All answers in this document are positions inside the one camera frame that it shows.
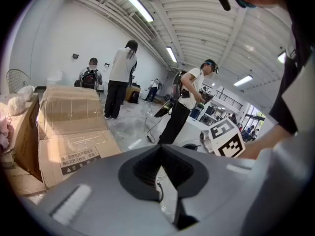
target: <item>long black hair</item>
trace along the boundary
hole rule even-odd
[[[129,40],[126,44],[126,48],[129,47],[131,50],[129,51],[127,58],[131,59],[133,56],[135,56],[137,50],[138,50],[138,43],[135,40]]]

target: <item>fluorescent light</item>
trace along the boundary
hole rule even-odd
[[[252,80],[252,76],[248,75],[245,78],[241,79],[240,81],[236,82],[234,85],[236,87],[239,87],[240,85],[245,84],[246,82],[251,81],[251,80]]]
[[[278,56],[278,60],[279,60],[282,64],[284,64],[285,58],[286,58],[286,53],[285,53],[285,51],[284,51],[283,53],[280,53],[279,56]]]
[[[171,47],[166,47],[166,49],[167,49],[169,55],[171,56],[172,60],[173,60],[175,63],[177,63],[177,60],[176,60],[176,58],[175,58],[175,55],[174,55],[174,53],[173,53],[172,48],[171,48]]]
[[[143,6],[139,0],[128,0],[132,3],[134,7],[141,13],[141,15],[148,21],[152,22],[153,17],[150,15],[149,11]]]

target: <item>printed label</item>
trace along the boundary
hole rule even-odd
[[[101,157],[95,147],[59,156],[60,167],[63,175],[77,171],[83,166],[98,159],[101,159]]]

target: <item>ceiling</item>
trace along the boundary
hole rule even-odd
[[[226,12],[218,0],[141,0],[154,17],[147,23],[127,0],[75,1],[136,38],[167,70],[189,70],[213,59],[220,68],[217,82],[261,111],[272,107],[284,72],[277,57],[289,41],[291,26],[281,8],[242,9],[230,0]],[[166,46],[172,47],[178,63]],[[249,74],[253,80],[233,86]]]

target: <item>cable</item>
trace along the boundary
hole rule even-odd
[[[153,109],[152,109],[152,107],[151,107],[149,104],[148,104],[148,106],[149,106],[149,108],[151,109],[151,111],[147,113],[146,119],[145,119],[145,121],[144,121],[144,125],[145,125],[145,126],[147,127],[147,129],[149,130],[149,131],[147,132],[147,139],[148,139],[148,141],[149,141],[150,143],[152,143],[152,144],[155,144],[155,143],[156,143],[156,139],[155,139],[155,137],[152,135],[151,130],[154,129],[154,128],[163,120],[163,118],[164,118],[166,115],[164,115],[164,116],[161,118],[161,120],[159,120],[158,123],[155,124],[155,125],[150,129],[149,126],[147,125],[147,119],[148,119],[148,115],[150,115],[150,113],[153,111]]]
[[[161,189],[161,198],[159,199],[159,202],[161,203],[163,198],[164,198],[164,191],[163,191],[163,188],[162,188],[162,185],[160,184],[159,180],[157,180],[157,185],[160,187]]]

